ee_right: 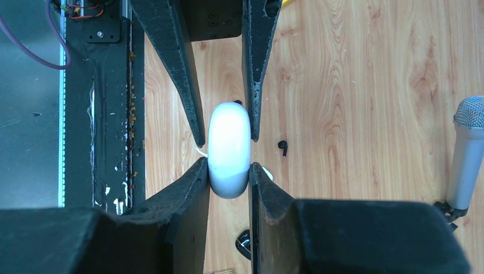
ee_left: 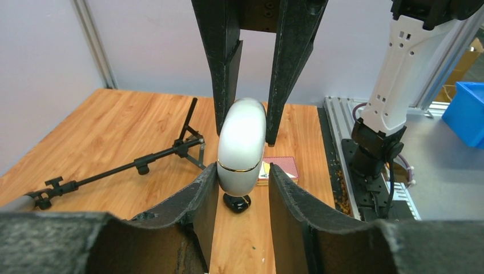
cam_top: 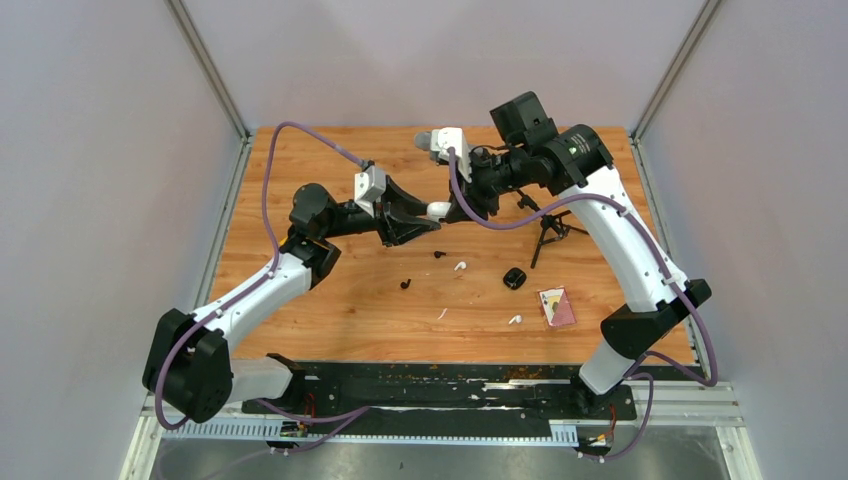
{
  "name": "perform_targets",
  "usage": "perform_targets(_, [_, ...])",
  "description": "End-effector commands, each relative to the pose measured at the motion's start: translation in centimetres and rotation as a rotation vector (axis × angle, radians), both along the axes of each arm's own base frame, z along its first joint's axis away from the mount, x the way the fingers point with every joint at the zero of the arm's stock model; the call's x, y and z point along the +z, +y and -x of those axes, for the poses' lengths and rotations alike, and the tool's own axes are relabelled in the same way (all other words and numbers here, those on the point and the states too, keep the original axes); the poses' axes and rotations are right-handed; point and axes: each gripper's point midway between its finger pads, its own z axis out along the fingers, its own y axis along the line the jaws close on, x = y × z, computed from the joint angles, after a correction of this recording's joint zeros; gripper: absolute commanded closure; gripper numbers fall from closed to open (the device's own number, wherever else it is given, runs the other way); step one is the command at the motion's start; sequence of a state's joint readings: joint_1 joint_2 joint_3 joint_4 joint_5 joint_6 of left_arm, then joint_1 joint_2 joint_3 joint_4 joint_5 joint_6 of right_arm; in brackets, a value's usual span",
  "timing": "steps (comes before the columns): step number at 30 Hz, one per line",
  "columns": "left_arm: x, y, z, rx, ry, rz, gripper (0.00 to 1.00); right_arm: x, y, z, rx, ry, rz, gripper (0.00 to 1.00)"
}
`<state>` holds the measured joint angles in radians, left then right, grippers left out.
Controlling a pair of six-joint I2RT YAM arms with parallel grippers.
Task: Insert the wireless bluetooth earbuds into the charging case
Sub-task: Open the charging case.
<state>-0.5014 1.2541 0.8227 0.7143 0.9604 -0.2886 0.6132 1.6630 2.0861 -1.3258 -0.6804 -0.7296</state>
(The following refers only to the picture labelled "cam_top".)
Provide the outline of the white earbud charging case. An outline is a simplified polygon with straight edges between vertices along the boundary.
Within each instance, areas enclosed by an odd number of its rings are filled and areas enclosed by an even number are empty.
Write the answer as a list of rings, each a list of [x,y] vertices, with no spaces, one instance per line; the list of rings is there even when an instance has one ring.
[[[447,217],[450,213],[450,202],[431,202],[426,208],[426,217],[428,220],[438,223],[447,223]]]

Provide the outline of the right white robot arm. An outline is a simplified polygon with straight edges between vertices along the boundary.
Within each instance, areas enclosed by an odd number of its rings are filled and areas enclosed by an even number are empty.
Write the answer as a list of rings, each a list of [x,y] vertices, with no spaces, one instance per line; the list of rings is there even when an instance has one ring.
[[[562,130],[538,96],[525,92],[490,112],[500,148],[468,143],[458,127],[435,129],[416,142],[449,167],[446,223],[473,221],[491,230],[513,230],[567,208],[599,248],[625,303],[601,323],[602,339],[577,374],[571,403],[596,417],[648,351],[711,296],[703,279],[690,279],[661,250],[627,193],[614,158],[599,133],[585,124]],[[529,185],[556,202],[513,223],[494,223],[501,196]]]

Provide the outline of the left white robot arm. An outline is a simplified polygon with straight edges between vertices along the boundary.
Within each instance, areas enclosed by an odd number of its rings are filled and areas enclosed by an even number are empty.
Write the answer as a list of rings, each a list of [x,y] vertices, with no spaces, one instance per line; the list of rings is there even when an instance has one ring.
[[[273,255],[235,289],[190,313],[171,309],[159,319],[142,375],[154,397],[160,424],[168,430],[185,420],[205,422],[231,402],[268,399],[283,413],[298,411],[306,386],[293,362],[277,354],[234,360],[232,351],[289,301],[309,292],[334,268],[341,251],[333,237],[376,232],[386,246],[407,243],[440,229],[447,202],[425,203],[388,176],[354,179],[355,197],[337,202],[310,183],[293,196],[287,237],[273,241]],[[169,421],[170,405],[184,420]]]

